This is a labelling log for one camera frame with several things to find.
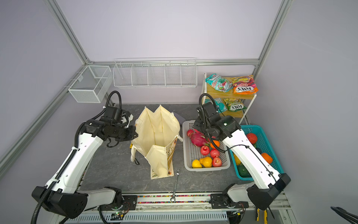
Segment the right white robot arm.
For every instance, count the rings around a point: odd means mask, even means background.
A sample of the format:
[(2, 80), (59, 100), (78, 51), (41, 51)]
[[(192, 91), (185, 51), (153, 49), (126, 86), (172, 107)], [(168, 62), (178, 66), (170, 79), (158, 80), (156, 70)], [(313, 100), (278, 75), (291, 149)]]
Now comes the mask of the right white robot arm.
[(198, 114), (195, 129), (211, 141), (215, 137), (240, 159), (255, 182), (245, 189), (249, 200), (260, 210), (269, 208), (291, 182), (289, 175), (279, 173), (258, 153), (233, 117), (222, 117), (218, 113), (207, 116), (200, 110)]

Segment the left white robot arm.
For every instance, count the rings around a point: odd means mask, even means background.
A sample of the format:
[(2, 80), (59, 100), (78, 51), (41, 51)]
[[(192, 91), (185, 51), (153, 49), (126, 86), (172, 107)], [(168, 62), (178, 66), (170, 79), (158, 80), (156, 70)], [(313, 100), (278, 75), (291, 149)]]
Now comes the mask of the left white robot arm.
[(90, 119), (77, 129), (75, 143), (64, 163), (45, 186), (37, 186), (32, 197), (37, 201), (31, 223), (37, 222), (40, 209), (64, 216), (78, 217), (83, 211), (107, 206), (119, 210), (125, 203), (122, 191), (115, 187), (100, 190), (78, 191), (83, 174), (95, 152), (104, 141), (114, 138), (117, 142), (131, 141), (138, 137), (135, 126), (111, 124)]

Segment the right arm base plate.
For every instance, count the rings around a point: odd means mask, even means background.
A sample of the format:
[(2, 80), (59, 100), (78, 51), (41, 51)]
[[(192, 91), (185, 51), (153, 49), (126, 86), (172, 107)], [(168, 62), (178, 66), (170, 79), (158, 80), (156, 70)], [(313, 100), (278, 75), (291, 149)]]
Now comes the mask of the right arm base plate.
[(234, 202), (222, 193), (211, 194), (209, 203), (213, 209), (247, 209), (249, 207), (248, 202)]

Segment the cream floral tote bag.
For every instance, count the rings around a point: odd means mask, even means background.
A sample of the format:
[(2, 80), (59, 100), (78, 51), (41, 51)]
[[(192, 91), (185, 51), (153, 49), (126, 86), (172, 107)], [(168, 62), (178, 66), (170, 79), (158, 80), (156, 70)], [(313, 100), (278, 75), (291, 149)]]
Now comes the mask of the cream floral tote bag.
[(163, 106), (153, 112), (144, 108), (135, 121), (138, 137), (131, 141), (131, 161), (139, 152), (148, 161), (151, 168), (151, 179), (174, 176), (173, 154), (180, 137), (180, 123)]

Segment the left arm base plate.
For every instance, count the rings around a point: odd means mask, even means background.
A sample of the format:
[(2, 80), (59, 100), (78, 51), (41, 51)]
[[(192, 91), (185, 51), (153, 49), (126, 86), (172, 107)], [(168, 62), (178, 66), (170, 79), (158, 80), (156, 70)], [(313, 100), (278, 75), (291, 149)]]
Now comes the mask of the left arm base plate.
[(101, 205), (99, 208), (102, 211), (133, 211), (136, 209), (137, 200), (137, 195), (122, 195), (121, 198), (114, 199), (112, 203)]

